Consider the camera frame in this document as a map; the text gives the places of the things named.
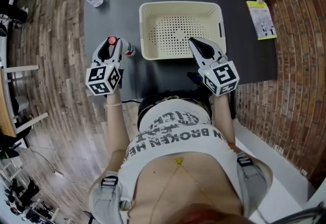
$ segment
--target plastic basket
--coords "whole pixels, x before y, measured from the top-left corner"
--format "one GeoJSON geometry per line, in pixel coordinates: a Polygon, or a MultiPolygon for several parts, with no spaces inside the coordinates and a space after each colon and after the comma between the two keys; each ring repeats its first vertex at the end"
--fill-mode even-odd
{"type": "Polygon", "coordinates": [[[142,55],[147,60],[192,58],[190,37],[214,41],[226,53],[222,12],[215,3],[144,3],[139,16],[142,55]]]}

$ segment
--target gray tabletop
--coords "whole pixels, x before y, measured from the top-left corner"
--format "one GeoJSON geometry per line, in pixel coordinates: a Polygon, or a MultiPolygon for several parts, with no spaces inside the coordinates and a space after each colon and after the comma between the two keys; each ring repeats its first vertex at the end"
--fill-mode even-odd
{"type": "MultiPolygon", "coordinates": [[[[125,38],[136,55],[123,57],[122,100],[143,98],[166,90],[190,90],[196,85],[187,72],[196,72],[194,59],[148,61],[142,57],[139,7],[143,3],[162,1],[196,1],[217,3],[222,9],[227,56],[233,60],[240,84],[277,79],[274,40],[257,40],[246,1],[250,0],[104,0],[94,8],[85,2],[85,47],[90,64],[93,51],[108,36],[125,38]]],[[[94,97],[104,102],[103,97],[94,97]]]]}

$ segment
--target bottle cap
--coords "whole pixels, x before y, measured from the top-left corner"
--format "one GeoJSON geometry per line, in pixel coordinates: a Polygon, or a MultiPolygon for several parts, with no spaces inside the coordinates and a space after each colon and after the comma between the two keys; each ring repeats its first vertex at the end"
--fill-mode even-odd
{"type": "Polygon", "coordinates": [[[115,45],[117,44],[118,39],[116,37],[109,37],[108,42],[110,45],[115,45]]]}

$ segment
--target white cube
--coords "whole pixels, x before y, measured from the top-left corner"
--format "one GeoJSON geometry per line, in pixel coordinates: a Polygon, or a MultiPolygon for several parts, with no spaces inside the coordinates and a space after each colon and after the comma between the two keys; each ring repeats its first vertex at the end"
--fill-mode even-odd
{"type": "Polygon", "coordinates": [[[103,63],[86,71],[86,85],[95,96],[113,94],[120,78],[119,67],[114,63],[103,63]]]}
{"type": "Polygon", "coordinates": [[[221,96],[236,89],[239,75],[232,61],[215,63],[211,68],[199,69],[204,84],[216,95],[221,96]]]}

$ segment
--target book cover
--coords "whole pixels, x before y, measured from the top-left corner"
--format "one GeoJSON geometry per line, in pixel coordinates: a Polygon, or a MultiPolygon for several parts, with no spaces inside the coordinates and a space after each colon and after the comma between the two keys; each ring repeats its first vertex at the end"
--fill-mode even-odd
{"type": "Polygon", "coordinates": [[[273,21],[266,3],[247,2],[258,40],[277,37],[273,21]]]}

